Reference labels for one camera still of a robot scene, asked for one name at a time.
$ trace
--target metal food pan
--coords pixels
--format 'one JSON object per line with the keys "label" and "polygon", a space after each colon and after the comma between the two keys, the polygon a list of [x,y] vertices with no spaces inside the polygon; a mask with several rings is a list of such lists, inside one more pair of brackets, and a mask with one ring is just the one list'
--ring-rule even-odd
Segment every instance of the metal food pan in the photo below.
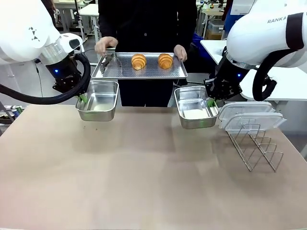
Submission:
{"label": "metal food pan", "polygon": [[118,98],[118,83],[92,80],[87,88],[87,103],[81,99],[76,109],[83,121],[111,121],[115,115]]}
{"label": "metal food pan", "polygon": [[179,88],[174,94],[183,128],[208,128],[215,125],[219,110],[216,103],[208,106],[211,99],[204,86]]}
{"label": "metal food pan", "polygon": [[[135,54],[143,54],[146,57],[146,66],[135,70],[131,64],[131,58]],[[101,58],[92,78],[105,79],[185,79],[188,74],[181,60],[174,53],[168,53],[173,57],[173,65],[169,69],[162,69],[158,65],[158,57],[161,53],[113,53],[112,60],[102,74],[100,66],[105,61]]]}

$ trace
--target metal tongs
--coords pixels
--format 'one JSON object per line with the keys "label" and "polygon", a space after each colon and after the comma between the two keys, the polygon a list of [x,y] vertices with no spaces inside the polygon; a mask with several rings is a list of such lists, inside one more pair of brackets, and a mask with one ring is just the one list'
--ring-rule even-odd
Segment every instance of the metal tongs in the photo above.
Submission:
{"label": "metal tongs", "polygon": [[121,62],[120,62],[120,60],[117,56],[117,53],[114,53],[113,57],[110,54],[106,54],[104,58],[105,58],[105,61],[102,62],[101,65],[100,65],[101,74],[105,73],[106,67],[110,63],[111,60],[114,60],[117,68],[120,70],[120,73],[121,74],[123,73],[122,65],[121,65]]}

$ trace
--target metal dish rack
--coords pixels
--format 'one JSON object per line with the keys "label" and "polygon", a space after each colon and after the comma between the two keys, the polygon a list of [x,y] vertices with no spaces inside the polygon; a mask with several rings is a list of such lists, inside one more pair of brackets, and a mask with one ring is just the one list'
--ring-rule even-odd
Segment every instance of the metal dish rack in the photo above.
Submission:
{"label": "metal dish rack", "polygon": [[266,131],[262,131],[260,124],[241,124],[239,132],[228,132],[228,135],[241,156],[243,162],[251,172],[262,157],[271,166],[274,172],[283,158],[283,153],[276,151],[277,145],[271,143],[272,138],[266,137]]}

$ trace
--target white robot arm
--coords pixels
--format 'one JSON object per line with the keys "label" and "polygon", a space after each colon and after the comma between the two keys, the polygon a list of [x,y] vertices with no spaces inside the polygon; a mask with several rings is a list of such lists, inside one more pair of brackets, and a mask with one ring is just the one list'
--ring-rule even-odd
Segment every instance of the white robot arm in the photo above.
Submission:
{"label": "white robot arm", "polygon": [[[64,94],[36,98],[0,85],[1,93],[32,104],[57,104],[86,92],[89,61],[84,55],[73,54],[83,41],[75,34],[60,34],[41,0],[7,1],[0,8],[0,22],[0,65],[39,58],[56,79],[53,88]],[[82,76],[75,60],[84,66]]]}
{"label": "white robot arm", "polygon": [[263,12],[260,6],[265,7],[266,2],[258,0],[232,27],[218,72],[205,83],[210,97],[221,100],[241,93],[240,82],[250,69],[257,69],[253,96],[263,101],[277,84],[267,75],[273,66],[296,67],[307,61],[307,7],[283,1],[284,7],[277,11]]}

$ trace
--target brown tabletop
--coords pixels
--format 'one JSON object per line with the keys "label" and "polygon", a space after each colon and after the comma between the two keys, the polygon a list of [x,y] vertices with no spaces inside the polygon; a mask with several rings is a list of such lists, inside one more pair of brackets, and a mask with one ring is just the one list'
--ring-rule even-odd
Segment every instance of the brown tabletop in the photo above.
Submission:
{"label": "brown tabletop", "polygon": [[175,109],[28,107],[0,137],[0,227],[29,230],[285,230],[307,226],[307,165],[279,131],[277,172],[249,172],[215,126]]}

